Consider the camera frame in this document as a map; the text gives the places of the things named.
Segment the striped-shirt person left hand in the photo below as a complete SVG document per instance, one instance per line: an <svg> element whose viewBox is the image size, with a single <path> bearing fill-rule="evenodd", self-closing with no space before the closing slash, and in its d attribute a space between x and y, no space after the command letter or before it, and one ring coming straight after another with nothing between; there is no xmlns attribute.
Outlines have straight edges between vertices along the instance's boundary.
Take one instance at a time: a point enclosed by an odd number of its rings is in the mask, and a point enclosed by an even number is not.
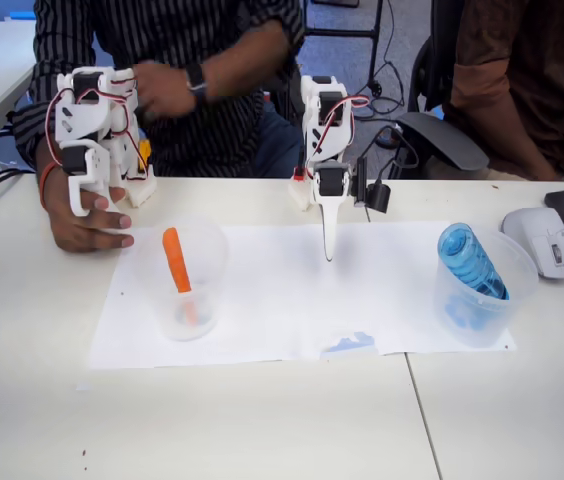
<svg viewBox="0 0 564 480"><path fill-rule="evenodd" d="M183 70L145 62L136 64L133 71L139 102L145 112L156 117L179 118L195 109L196 100Z"/></svg>

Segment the striped-shirt person right hand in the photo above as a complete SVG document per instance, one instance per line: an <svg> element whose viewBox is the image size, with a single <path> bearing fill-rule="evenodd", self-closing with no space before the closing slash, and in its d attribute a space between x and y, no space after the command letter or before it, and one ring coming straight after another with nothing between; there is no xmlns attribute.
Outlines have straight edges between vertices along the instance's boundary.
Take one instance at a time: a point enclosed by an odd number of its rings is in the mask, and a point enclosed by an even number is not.
<svg viewBox="0 0 564 480"><path fill-rule="evenodd" d="M131 247L134 238L124 233L131 227L128 215L108 211L111 202L88 191L81 192L87 215L76 216L67 193L48 193L45 197L50 228L56 245L70 253L88 253Z"/></svg>

